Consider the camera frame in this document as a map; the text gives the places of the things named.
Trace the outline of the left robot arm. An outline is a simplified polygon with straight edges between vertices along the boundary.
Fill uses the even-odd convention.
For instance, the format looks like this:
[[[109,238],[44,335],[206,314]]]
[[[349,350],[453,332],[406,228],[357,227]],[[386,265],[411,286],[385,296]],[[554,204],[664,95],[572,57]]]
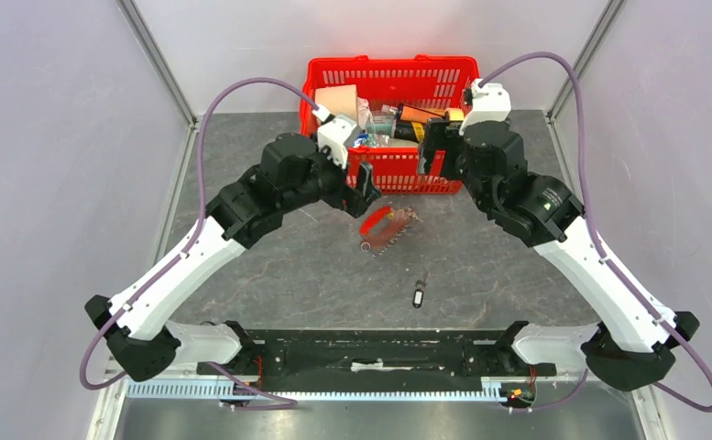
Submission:
[[[347,176],[330,148],[281,134],[263,148],[259,164],[206,204],[203,218],[151,272],[112,298],[89,300],[86,313],[125,374],[141,382],[173,365],[208,361],[237,375],[249,371],[255,351],[238,323],[180,324],[171,316],[220,268],[279,229],[286,214],[325,202],[363,215],[380,196],[373,168],[360,162],[355,186]]]

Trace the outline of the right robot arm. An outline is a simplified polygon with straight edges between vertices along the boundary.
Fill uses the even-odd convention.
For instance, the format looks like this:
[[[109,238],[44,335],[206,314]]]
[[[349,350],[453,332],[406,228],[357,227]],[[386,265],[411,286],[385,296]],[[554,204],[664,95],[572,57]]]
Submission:
[[[633,294],[597,253],[585,208],[559,179],[529,170],[522,137],[506,122],[463,126],[432,118],[419,146],[421,173],[444,153],[442,177],[464,184],[476,208],[504,232],[553,264],[600,321],[546,327],[518,321],[498,341],[498,367],[509,375],[530,365],[588,369],[619,391],[663,380],[674,366],[677,339],[699,327],[690,312],[674,312],[647,293]]]

